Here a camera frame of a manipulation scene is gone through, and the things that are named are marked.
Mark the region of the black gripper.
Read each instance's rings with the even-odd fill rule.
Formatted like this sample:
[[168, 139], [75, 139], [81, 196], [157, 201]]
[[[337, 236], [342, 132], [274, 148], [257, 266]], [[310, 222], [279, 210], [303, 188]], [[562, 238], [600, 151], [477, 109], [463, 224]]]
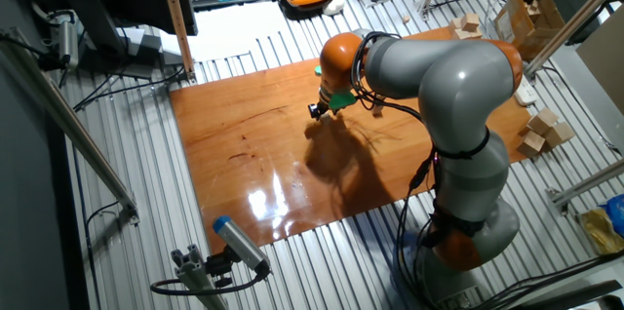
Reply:
[[329, 121], [329, 114], [327, 114], [328, 112], [330, 112], [332, 115], [335, 115], [337, 113], [336, 109], [331, 109], [330, 106], [322, 100], [319, 100], [316, 104], [309, 104], [308, 111], [312, 119], [318, 120], [320, 118], [320, 121]]

